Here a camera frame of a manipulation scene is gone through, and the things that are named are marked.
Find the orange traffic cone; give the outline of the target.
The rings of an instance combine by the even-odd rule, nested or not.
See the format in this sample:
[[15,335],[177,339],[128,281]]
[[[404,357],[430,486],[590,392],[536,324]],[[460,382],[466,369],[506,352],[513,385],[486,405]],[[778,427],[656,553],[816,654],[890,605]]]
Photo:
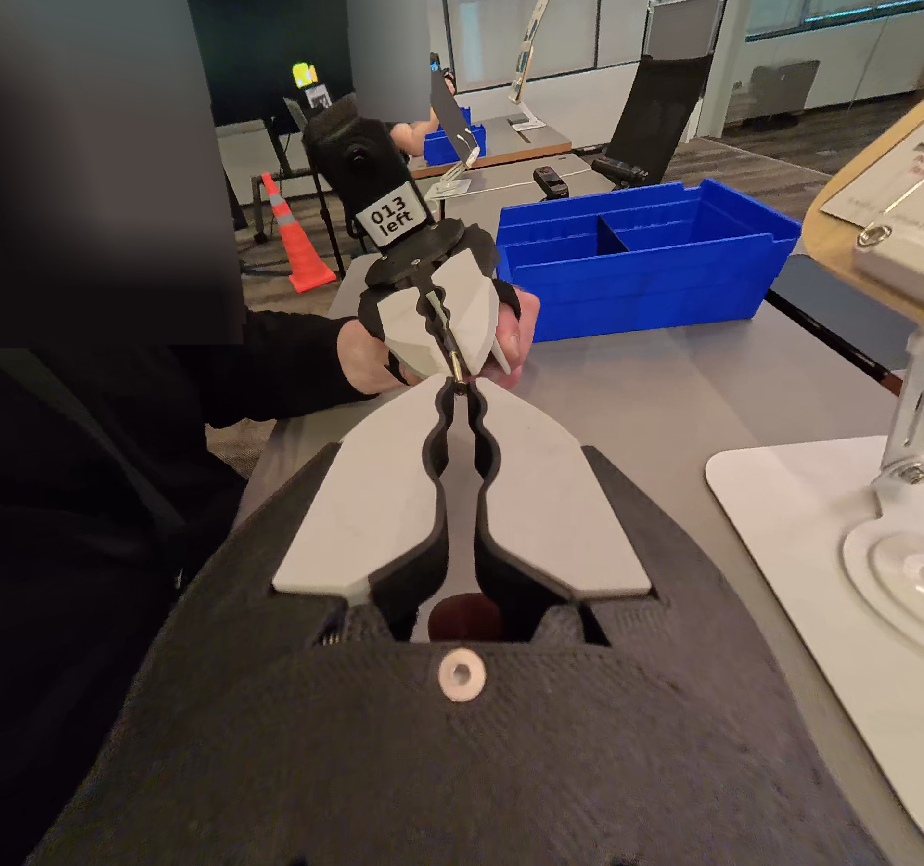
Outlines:
[[260,179],[283,240],[283,248],[291,268],[288,278],[294,290],[302,294],[335,282],[335,273],[317,254],[275,180],[268,172],[262,173]]

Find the blue plastic bin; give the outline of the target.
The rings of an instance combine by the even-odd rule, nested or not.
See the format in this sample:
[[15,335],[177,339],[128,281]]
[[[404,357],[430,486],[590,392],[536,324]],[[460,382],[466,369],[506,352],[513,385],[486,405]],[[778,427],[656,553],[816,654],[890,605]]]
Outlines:
[[750,319],[801,231],[704,179],[506,207],[495,243],[542,342]]

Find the wooden board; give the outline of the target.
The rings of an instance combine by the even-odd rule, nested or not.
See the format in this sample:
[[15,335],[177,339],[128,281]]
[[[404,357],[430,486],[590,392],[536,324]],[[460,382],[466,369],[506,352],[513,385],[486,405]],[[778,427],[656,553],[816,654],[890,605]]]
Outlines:
[[853,250],[860,228],[835,219],[821,209],[832,196],[849,186],[866,169],[891,152],[922,122],[923,102],[919,101],[860,154],[847,162],[825,184],[810,205],[803,221],[801,235],[805,252],[819,266],[867,297],[906,317],[917,328],[923,326],[922,304],[856,269]]

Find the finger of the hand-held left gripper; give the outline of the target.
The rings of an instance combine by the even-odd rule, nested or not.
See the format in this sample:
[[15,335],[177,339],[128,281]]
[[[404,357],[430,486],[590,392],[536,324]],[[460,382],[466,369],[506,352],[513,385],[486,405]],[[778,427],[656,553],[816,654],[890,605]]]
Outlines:
[[445,321],[470,375],[487,363],[497,329],[497,292],[471,250],[450,257],[433,273]]
[[418,288],[401,289],[381,299],[378,313],[385,344],[400,364],[421,379],[450,376],[443,354],[424,320],[424,301]]

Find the metal bolt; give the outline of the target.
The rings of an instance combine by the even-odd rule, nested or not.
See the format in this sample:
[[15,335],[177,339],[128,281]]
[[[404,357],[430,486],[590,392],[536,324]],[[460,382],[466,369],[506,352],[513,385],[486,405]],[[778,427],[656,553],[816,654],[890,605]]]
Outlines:
[[449,323],[449,315],[436,289],[426,292],[424,301],[424,320],[428,331],[434,337],[437,347],[443,354],[453,380],[470,376],[468,366],[461,353]]

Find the person's left forearm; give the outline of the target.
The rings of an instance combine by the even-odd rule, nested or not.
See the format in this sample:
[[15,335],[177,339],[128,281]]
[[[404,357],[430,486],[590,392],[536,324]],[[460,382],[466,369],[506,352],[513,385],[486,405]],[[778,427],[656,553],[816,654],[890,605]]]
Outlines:
[[346,328],[358,324],[356,318],[249,312],[240,344],[189,348],[186,367],[204,420],[220,429],[370,399],[347,378],[337,348]]

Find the white plastic block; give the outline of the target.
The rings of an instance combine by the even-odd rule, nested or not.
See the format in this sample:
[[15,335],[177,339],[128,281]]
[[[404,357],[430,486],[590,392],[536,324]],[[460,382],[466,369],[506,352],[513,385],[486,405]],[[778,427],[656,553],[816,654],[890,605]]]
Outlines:
[[867,277],[923,305],[923,230],[902,219],[881,218],[861,230],[853,265]]

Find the grey cabinet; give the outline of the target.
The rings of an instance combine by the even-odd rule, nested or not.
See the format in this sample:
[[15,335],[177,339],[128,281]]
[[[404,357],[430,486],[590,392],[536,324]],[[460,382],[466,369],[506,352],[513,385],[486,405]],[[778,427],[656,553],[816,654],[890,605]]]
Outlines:
[[756,66],[749,80],[745,119],[801,113],[820,64],[812,59]]

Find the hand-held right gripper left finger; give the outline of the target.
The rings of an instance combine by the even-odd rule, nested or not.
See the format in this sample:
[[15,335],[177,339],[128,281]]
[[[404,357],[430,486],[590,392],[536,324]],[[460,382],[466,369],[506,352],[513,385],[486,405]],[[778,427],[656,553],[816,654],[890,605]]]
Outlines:
[[433,376],[321,452],[321,482],[271,581],[286,595],[372,605],[399,637],[448,569],[441,476],[452,381]]

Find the person's left hand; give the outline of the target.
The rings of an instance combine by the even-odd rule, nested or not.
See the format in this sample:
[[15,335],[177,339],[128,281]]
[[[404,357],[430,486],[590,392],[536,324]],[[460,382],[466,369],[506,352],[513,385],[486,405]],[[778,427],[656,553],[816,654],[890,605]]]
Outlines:
[[[498,312],[496,340],[506,357],[510,372],[491,358],[479,378],[487,378],[500,387],[511,390],[520,381],[524,364],[534,339],[540,310],[536,295],[519,287],[515,293],[521,314],[501,303]],[[400,389],[403,385],[389,369],[390,352],[386,345],[373,337],[356,319],[348,321],[337,338],[337,354],[343,373],[350,385],[365,396],[375,396]]]

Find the wooden table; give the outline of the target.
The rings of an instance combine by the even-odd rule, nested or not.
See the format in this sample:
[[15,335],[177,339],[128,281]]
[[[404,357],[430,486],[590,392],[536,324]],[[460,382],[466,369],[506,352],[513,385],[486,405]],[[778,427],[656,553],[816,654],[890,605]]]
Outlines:
[[486,154],[479,156],[472,169],[562,155],[573,147],[571,140],[549,126],[517,132],[506,117],[484,119],[480,124],[485,129]]

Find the black tilted panel stand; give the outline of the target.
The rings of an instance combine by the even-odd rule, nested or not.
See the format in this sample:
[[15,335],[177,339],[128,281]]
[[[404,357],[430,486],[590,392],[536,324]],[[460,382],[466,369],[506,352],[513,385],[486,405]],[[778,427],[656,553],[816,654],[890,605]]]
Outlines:
[[[479,147],[470,128],[466,125],[466,119],[460,111],[454,94],[447,87],[444,72],[438,67],[432,69],[431,80],[432,109],[439,118],[440,127],[460,143],[456,146],[459,157],[463,157],[463,148],[471,148],[467,159],[461,159],[454,165],[438,166],[447,167],[447,169],[440,179],[427,190],[424,197],[427,202],[437,202],[459,197],[468,191],[470,187],[468,173],[479,157]],[[436,167],[428,165],[427,167],[431,174],[435,175]]]

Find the black office chair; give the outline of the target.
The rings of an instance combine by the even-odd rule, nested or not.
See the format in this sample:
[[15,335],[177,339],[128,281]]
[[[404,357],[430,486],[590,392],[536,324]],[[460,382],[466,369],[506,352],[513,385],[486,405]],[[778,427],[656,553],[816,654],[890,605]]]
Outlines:
[[616,130],[591,169],[615,190],[654,186],[705,93],[728,0],[649,0],[641,60]]

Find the printed paper sheet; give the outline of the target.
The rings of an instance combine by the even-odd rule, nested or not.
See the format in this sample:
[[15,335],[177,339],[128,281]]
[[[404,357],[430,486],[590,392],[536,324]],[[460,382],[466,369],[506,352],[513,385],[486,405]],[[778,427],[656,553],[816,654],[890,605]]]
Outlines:
[[922,226],[923,126],[919,125],[825,202],[823,213],[863,229],[898,215]]

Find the grey desk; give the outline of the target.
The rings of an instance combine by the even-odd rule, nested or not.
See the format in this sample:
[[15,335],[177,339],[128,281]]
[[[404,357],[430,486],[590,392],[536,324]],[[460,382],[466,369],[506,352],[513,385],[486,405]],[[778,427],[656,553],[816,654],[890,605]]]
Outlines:
[[885,433],[882,386],[765,304],[752,321],[543,343],[519,391],[628,475],[604,480],[657,598],[586,616],[606,644],[303,649],[245,698],[269,864],[922,864],[892,796],[707,485],[734,445]]

